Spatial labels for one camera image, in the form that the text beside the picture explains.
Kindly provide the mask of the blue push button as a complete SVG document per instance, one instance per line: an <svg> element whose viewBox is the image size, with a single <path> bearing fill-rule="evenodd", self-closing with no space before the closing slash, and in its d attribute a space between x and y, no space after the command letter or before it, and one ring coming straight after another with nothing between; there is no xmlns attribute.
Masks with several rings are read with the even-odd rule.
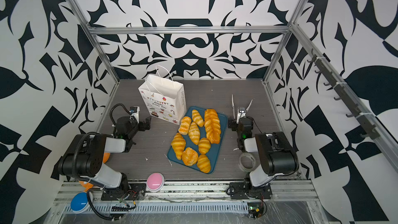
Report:
<svg viewBox="0 0 398 224"><path fill-rule="evenodd" d="M88 210L90 207L88 203L87 193L80 192L73 197L70 203L70 209L76 214L81 214Z"/></svg>

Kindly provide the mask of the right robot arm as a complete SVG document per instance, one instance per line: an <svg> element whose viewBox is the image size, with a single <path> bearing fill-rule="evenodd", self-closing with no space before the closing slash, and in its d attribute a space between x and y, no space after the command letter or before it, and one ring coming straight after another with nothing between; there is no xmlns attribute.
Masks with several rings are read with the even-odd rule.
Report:
<svg viewBox="0 0 398 224"><path fill-rule="evenodd" d="M278 177L290 176L299 169L296 152L283 132L253 134L256 124L254 118L247 115L250 106L235 109L234 97L231 97L233 117L228 120L228 128L237 133L240 158L248 156L253 162L251 168L240 169L247 173L242 183L230 183L226 194L233 200L270 199L270 182Z"/></svg>

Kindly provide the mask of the clear tape roll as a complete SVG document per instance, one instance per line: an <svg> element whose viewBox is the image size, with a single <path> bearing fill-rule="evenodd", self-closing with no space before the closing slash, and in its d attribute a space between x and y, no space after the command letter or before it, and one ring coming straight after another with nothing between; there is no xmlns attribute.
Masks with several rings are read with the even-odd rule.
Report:
<svg viewBox="0 0 398 224"><path fill-rule="evenodd" d="M239 156L238 167L243 172L251 172L257 167L255 157L248 152L244 152Z"/></svg>

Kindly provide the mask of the teal plastic tray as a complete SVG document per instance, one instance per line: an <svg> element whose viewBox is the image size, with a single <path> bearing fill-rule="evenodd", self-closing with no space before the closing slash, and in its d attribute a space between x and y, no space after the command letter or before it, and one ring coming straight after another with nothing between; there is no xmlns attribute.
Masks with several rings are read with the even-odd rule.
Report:
<svg viewBox="0 0 398 224"><path fill-rule="evenodd" d="M192 106L182 119L183 128L174 136L167 158L205 174L217 164L228 118L214 109Z"/></svg>

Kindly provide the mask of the long braided fake bread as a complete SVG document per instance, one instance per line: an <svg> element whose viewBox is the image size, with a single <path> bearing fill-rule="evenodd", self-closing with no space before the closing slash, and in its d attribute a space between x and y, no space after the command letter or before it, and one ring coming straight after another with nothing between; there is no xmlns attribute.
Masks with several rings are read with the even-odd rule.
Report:
<svg viewBox="0 0 398 224"><path fill-rule="evenodd" d="M221 141L221 124L217 112L207 109L204 116L204 127L206 138L211 144L219 144Z"/></svg>

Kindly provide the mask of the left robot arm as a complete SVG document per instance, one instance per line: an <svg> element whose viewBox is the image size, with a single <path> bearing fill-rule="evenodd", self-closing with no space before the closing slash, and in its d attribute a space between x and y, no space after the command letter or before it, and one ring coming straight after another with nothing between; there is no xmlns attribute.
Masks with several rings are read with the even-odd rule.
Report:
<svg viewBox="0 0 398 224"><path fill-rule="evenodd" d="M129 152L136 144L134 136L150 130L151 117L140 121L139 116L139 107L128 109L122 103L115 104L109 111L113 133L76 135L57 164L59 174L98 186L111 199L122 201L133 197L135 193L127 175L107 166L104 155Z"/></svg>

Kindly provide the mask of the fake croissant left large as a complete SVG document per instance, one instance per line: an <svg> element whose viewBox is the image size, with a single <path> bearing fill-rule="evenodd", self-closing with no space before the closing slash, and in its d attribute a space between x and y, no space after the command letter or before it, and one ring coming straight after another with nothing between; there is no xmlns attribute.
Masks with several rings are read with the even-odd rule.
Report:
<svg viewBox="0 0 398 224"><path fill-rule="evenodd" d="M176 133L172 142L171 142L172 149L176 155L178 160L182 160L182 153L186 147L186 140L180 133Z"/></svg>

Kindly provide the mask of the white paper gift bag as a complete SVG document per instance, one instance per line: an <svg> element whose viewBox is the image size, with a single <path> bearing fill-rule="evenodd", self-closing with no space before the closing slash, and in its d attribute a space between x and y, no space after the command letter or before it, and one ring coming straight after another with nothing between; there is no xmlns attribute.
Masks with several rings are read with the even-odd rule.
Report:
<svg viewBox="0 0 398 224"><path fill-rule="evenodd" d="M180 125L187 112L182 83L174 81L171 74L169 78L150 74L138 90L151 116Z"/></svg>

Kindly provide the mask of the orange plush toy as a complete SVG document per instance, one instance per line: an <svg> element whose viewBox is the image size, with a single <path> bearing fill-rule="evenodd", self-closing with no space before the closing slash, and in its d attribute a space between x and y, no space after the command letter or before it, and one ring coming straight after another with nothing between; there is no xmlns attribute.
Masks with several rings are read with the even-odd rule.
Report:
<svg viewBox="0 0 398 224"><path fill-rule="evenodd" d="M103 163L106 163L110 158L110 153L104 153L103 155ZM79 181L82 187L84 187L84 192L87 192L89 189L91 189L94 185L87 182L87 181Z"/></svg>

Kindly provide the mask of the black hook rail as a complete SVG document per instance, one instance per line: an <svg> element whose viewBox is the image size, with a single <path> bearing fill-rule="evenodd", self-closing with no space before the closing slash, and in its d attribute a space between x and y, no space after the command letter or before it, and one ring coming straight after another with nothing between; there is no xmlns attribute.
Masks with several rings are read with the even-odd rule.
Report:
<svg viewBox="0 0 398 224"><path fill-rule="evenodd" d="M361 136L372 140L379 138L380 133L377 129L375 120L372 119L373 114L366 110L366 108L360 103L359 98L352 91L347 82L341 78L326 57L317 56L313 51L311 51L311 56L309 63L314 63L318 68L316 73L322 74L325 77L326 82L324 85L332 88L338 95L334 99L336 101L342 101L348 108L349 113L346 114L346 117L355 118L364 129L365 135Z"/></svg>

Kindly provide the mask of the round fake bread roll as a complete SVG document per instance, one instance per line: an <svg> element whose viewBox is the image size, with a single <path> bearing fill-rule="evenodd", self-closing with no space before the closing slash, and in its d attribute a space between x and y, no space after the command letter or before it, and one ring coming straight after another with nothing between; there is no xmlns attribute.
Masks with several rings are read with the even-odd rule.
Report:
<svg viewBox="0 0 398 224"><path fill-rule="evenodd" d="M191 167L197 163L199 155L194 149L187 147L186 150L182 153L181 158L184 165Z"/></svg>

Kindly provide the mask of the pink push button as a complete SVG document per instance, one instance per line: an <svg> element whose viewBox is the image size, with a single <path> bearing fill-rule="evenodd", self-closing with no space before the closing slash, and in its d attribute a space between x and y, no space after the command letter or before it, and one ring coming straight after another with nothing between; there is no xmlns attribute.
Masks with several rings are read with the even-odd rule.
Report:
<svg viewBox="0 0 398 224"><path fill-rule="evenodd" d="M165 183L165 178L161 173L152 173L146 181L146 188L150 192L159 192Z"/></svg>

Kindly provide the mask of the fake croissant bottom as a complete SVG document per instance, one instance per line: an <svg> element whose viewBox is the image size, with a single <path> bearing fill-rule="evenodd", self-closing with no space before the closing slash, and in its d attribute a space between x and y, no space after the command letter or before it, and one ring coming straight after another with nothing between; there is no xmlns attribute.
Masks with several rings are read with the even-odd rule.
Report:
<svg viewBox="0 0 398 224"><path fill-rule="evenodd" d="M211 170L210 159L206 155L200 155L197 160L197 167L203 173L209 173Z"/></svg>

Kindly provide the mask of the fake croissant small centre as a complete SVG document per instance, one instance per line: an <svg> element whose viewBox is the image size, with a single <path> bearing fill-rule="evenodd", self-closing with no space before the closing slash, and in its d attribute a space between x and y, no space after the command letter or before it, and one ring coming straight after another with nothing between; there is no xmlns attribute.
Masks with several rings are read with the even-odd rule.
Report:
<svg viewBox="0 0 398 224"><path fill-rule="evenodd" d="M200 139L199 143L198 143L198 149L200 154L207 154L209 152L209 150L211 149L211 143L209 141L209 139L207 138L202 138Z"/></svg>

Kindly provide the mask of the small circuit board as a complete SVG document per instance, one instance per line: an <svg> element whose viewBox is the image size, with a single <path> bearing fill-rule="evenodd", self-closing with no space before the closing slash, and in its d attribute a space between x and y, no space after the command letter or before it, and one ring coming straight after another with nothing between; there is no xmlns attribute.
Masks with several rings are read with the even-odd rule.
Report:
<svg viewBox="0 0 398 224"><path fill-rule="evenodd" d="M258 219L267 212L267 205L265 203L248 203L249 218Z"/></svg>

